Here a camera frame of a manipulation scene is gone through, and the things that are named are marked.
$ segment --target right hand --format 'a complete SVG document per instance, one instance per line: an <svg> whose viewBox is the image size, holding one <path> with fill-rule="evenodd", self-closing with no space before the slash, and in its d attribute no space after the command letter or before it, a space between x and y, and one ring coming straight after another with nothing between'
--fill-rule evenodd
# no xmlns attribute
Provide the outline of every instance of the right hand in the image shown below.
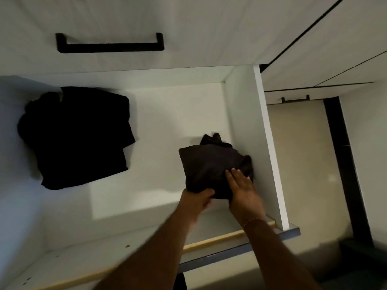
<svg viewBox="0 0 387 290"><path fill-rule="evenodd" d="M266 221L263 201L255 192L253 182L245 177L240 170L226 170L228 185L233 192L233 199L229 208L235 219L244 227L249 220L261 219Z"/></svg>

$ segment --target black metal handle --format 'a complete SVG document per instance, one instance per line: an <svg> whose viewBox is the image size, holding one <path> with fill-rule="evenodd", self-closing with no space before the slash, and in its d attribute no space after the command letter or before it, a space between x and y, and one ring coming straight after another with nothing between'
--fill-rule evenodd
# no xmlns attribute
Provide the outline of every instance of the black metal handle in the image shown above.
<svg viewBox="0 0 387 290"><path fill-rule="evenodd" d="M156 33L157 42L143 43L67 43L63 33L56 33L56 47L61 53L109 53L109 52L145 52L163 51L164 38L161 32Z"/></svg>
<svg viewBox="0 0 387 290"><path fill-rule="evenodd" d="M281 101L282 101L283 104L284 104L284 103L305 102L305 101L307 101L307 100L310 100L309 95L307 95L306 98L300 98L300 99L297 99L297 100L285 100L284 97L281 98Z"/></svg>

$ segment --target open drawer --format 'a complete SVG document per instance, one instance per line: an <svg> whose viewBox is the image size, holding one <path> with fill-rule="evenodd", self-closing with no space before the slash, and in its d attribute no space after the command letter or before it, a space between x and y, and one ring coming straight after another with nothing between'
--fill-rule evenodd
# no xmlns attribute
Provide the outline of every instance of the open drawer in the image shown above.
<svg viewBox="0 0 387 290"><path fill-rule="evenodd" d="M185 187L178 149L199 144L205 133L219 132L223 141L251 156L268 222L283 239L300 234L288 222L258 66L49 74L1 81L18 89L99 87L125 95L136 138L124 150L128 171L60 191L46 190L35 181L46 254L7 290L62 289L102 278L174 210ZM228 201L217 200L189 234L179 272L250 250Z"/></svg>

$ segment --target folded clothing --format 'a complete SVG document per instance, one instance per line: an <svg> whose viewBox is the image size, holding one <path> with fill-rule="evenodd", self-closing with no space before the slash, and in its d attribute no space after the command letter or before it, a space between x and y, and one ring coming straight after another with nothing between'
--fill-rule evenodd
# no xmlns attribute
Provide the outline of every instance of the folded clothing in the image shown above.
<svg viewBox="0 0 387 290"><path fill-rule="evenodd" d="M51 190L128 170L123 148L135 142L129 100L95 88L62 87L27 104L17 129L36 154Z"/></svg>
<svg viewBox="0 0 387 290"><path fill-rule="evenodd" d="M253 179L251 157L240 155L231 144L222 142L219 133L212 137L205 134L200 145L181 148L179 154L189 191L198 193L213 188L213 198L231 200L233 194L225 170L240 169L246 177Z"/></svg>

